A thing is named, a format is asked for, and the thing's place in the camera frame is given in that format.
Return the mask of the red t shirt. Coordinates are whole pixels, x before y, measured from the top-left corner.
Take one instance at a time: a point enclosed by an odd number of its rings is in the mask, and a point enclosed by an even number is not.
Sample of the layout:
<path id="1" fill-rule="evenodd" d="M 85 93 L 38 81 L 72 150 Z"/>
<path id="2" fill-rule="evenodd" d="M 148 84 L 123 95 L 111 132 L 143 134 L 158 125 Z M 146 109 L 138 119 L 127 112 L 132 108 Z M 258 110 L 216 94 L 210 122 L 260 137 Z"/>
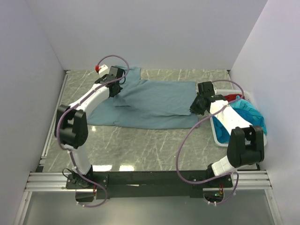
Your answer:
<path id="1" fill-rule="evenodd" d="M 229 95 L 225 95 L 224 97 L 229 103 L 231 103 L 232 101 L 241 98 L 242 95 L 241 94 L 229 94 Z"/>

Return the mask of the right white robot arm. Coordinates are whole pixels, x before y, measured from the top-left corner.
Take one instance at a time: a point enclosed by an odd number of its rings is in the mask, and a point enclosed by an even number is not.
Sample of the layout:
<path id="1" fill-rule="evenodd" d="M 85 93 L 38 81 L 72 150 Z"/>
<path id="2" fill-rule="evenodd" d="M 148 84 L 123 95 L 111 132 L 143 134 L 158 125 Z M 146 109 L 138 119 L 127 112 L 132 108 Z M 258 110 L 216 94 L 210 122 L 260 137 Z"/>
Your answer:
<path id="1" fill-rule="evenodd" d="M 226 156 L 206 170 L 206 183 L 216 187 L 222 182 L 223 174 L 264 160 L 264 132 L 262 127 L 238 115 L 223 95 L 217 95 L 212 82 L 201 82 L 197 86 L 198 93 L 190 111 L 201 115 L 209 112 L 229 134 Z"/>

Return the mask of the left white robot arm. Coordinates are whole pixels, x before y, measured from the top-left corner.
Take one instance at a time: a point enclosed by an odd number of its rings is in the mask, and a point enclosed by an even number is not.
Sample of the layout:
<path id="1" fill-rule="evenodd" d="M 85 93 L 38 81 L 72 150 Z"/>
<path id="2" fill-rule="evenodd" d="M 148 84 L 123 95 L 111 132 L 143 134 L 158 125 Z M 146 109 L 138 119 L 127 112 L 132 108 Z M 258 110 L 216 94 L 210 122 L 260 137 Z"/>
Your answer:
<path id="1" fill-rule="evenodd" d="M 86 150 L 89 131 L 87 118 L 94 109 L 122 90 L 120 80 L 125 80 L 126 71 L 120 67 L 97 66 L 101 74 L 92 87 L 78 100 L 69 105 L 60 105 L 57 109 L 55 137 L 59 146 L 65 150 L 73 164 L 72 171 L 82 188 L 89 188 L 94 182 L 92 164 Z"/>

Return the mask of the black base beam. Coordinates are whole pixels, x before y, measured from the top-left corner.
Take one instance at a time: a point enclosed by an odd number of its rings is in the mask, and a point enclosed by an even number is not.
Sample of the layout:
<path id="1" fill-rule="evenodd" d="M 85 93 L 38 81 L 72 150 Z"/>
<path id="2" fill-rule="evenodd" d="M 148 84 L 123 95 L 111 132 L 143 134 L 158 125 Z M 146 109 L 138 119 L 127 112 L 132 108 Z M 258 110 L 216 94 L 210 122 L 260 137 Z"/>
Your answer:
<path id="1" fill-rule="evenodd" d="M 68 175 L 66 182 L 67 190 L 83 191 L 77 193 L 77 200 L 92 201 L 88 190 L 96 199 L 122 198 L 122 197 L 167 197 L 167 196 L 188 196 L 190 198 L 202 198 L 203 190 L 211 188 L 231 188 L 233 183 L 229 175 L 212 180 L 204 184 L 198 181 L 205 180 L 207 173 L 204 170 L 182 171 L 182 176 L 192 184 L 182 181 L 175 171 L 121 171 L 121 172 L 94 172 L 90 178 L 94 184 L 83 180 L 79 175 Z"/>

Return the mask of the teal t shirt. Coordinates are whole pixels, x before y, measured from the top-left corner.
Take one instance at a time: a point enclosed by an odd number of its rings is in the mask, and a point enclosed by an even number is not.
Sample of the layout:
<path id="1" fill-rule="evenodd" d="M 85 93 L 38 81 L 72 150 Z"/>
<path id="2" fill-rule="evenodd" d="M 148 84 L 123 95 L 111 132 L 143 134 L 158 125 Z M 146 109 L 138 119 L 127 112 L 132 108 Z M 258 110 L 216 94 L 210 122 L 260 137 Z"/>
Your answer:
<path id="1" fill-rule="evenodd" d="M 230 103 L 230 106 L 234 111 L 241 116 L 244 120 L 251 123 L 254 126 L 261 126 L 265 135 L 267 135 L 267 128 L 264 122 L 264 117 L 260 112 L 247 100 L 243 99 L 234 103 Z M 216 118 L 212 118 L 216 138 L 219 143 L 228 143 L 229 142 L 229 133 L 221 124 L 221 122 Z"/>

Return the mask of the white laundry basket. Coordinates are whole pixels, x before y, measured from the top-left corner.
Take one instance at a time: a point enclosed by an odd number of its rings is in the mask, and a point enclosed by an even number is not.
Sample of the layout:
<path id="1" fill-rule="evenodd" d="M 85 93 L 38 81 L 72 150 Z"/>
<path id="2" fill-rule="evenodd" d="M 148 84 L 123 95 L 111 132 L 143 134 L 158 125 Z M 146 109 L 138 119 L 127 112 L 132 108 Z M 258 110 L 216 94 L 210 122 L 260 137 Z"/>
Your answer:
<path id="1" fill-rule="evenodd" d="M 218 115 L 210 118 L 213 137 L 216 145 L 227 147 L 230 133 L 236 127 L 247 128 L 250 125 L 263 129 L 263 144 L 267 144 L 266 125 L 264 117 L 257 110 L 254 100 L 249 92 L 240 90 L 216 90 L 216 93 L 224 96 L 227 101 L 242 99 L 230 103 L 230 107 Z"/>

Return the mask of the aluminium frame rail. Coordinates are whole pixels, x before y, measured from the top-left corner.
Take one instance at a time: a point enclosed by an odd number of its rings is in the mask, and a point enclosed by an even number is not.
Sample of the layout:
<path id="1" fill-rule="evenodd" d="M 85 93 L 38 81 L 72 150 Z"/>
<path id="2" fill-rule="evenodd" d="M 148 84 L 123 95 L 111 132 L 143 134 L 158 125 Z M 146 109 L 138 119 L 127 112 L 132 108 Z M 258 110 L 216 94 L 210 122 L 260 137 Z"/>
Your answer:
<path id="1" fill-rule="evenodd" d="M 66 190 L 66 183 L 68 179 L 62 174 L 62 172 L 44 172 L 43 168 L 47 160 L 51 143 L 55 140 L 54 128 L 56 123 L 56 112 L 61 103 L 65 87 L 71 73 L 71 70 L 66 71 L 38 167 L 35 172 L 30 172 L 24 190 L 25 192 L 59 192 Z"/>

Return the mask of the grey-blue t shirt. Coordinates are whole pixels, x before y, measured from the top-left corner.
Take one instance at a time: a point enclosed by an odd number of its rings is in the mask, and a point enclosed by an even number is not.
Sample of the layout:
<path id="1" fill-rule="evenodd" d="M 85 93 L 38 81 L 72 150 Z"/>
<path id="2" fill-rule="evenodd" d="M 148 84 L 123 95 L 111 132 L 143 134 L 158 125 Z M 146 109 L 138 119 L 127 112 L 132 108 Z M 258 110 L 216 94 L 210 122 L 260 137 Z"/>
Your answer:
<path id="1" fill-rule="evenodd" d="M 141 69 L 131 67 L 122 90 L 100 103 L 88 118 L 94 126 L 140 129 L 183 129 L 198 122 L 190 106 L 196 97 L 191 81 L 141 79 Z"/>

